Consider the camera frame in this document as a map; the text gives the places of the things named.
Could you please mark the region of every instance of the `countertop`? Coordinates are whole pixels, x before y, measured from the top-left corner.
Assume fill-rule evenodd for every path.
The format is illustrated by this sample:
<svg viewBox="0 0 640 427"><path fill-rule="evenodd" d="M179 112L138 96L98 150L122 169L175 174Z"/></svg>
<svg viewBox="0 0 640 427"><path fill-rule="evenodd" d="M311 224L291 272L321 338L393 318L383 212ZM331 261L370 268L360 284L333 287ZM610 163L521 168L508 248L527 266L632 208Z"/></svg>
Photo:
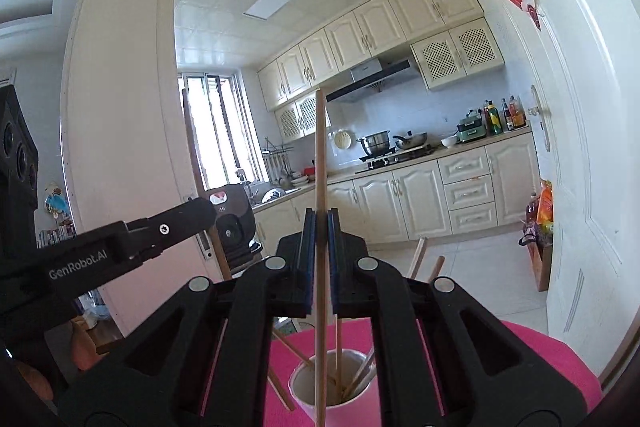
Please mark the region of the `countertop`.
<svg viewBox="0 0 640 427"><path fill-rule="evenodd" d="M459 152L470 151L471 149L484 147L485 145L489 145L491 143L500 142L502 140L508 140L510 138L521 136L522 134L527 134L530 132L531 132L531 127L527 123L525 127L521 127L520 129L515 129L510 132L504 132L502 134L498 134L498 136L489 136L479 140L474 140L473 142L469 142L469 143L460 143L450 148L444 148L444 147L439 148L428 156L422 156L420 158L416 158L415 160L409 160L406 162L389 165L387 167L382 167L380 169L374 169L371 171L356 173L356 171L362 170L362 166L358 166L357 168L353 168L353 169L343 169L340 171L335 171L327 176L327 184L332 185L335 183L356 180L358 178L366 178L367 176L371 176L373 174L381 174L382 172L389 172L395 169L401 169L404 167L410 167L412 165L418 165L418 163L429 162L431 160L437 160L438 158L444 158L445 156L458 154ZM271 208L272 206L275 206L278 203L282 203L283 201L288 201L288 200L292 200L293 198L297 198L299 195L304 194L305 192L309 192L310 190L314 190L315 188L316 188L316 184L309 183L299 188L299 190L290 192L289 194L286 194L285 196L282 196L277 200L269 201L268 203L263 203L263 204L254 206L254 214L260 212L261 210L265 210L266 208Z"/></svg>

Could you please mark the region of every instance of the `floor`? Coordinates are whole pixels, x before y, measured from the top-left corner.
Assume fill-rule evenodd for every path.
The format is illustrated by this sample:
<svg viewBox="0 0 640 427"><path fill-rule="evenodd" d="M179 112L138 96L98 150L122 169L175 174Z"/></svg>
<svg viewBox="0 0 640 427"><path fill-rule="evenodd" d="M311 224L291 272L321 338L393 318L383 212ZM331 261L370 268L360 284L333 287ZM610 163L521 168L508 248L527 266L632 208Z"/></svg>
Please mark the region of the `floor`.
<svg viewBox="0 0 640 427"><path fill-rule="evenodd" d="M439 255L440 275L451 277L496 317L548 333L546 292L536 289L529 253L518 245L522 232L509 232L460 243L428 246L418 280L426 280ZM409 270L415 245L370 250L402 274Z"/></svg>

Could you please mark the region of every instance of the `white bowl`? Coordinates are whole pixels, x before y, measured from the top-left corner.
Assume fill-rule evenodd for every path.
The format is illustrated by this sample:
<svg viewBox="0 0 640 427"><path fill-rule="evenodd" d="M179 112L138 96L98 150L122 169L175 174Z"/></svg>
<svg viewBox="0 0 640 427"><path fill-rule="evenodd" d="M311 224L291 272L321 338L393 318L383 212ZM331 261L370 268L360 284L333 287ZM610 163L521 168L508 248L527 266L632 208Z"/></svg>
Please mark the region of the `white bowl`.
<svg viewBox="0 0 640 427"><path fill-rule="evenodd" d="M454 134L453 136L449 136L448 138L443 138L440 140L444 147L451 148L458 142L458 135Z"/></svg>

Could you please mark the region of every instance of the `gas stove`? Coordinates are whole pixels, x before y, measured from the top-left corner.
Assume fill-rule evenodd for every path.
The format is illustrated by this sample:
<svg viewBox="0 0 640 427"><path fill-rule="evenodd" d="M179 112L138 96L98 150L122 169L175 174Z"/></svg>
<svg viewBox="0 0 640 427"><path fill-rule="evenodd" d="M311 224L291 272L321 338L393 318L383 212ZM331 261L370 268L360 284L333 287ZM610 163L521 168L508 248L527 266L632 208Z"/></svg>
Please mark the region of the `gas stove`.
<svg viewBox="0 0 640 427"><path fill-rule="evenodd" d="M420 147L414 147L413 149L407 150L399 150L396 152L396 149L393 148L389 152L378 155L378 156L363 156L360 158L363 162L366 163L367 168L362 171L356 171L355 174L360 174L361 172L374 171L376 169L382 169L383 167L388 167L389 165L395 165L397 163L406 162L409 160L415 160L416 158L421 158L422 156L428 156L433 154L440 147L433 147L430 144L420 145Z"/></svg>

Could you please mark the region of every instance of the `green bottle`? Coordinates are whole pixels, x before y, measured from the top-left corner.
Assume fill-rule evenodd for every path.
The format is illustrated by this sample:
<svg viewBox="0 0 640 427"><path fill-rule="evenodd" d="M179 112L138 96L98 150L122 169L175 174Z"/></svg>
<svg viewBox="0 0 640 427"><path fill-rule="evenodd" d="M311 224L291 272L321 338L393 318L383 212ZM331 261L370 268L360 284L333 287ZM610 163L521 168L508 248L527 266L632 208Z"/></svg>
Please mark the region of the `green bottle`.
<svg viewBox="0 0 640 427"><path fill-rule="evenodd" d="M489 105L487 106L487 115L489 118L487 119L487 128L489 134L502 134L502 124L500 124L500 113L495 108L494 102L489 100Z"/></svg>

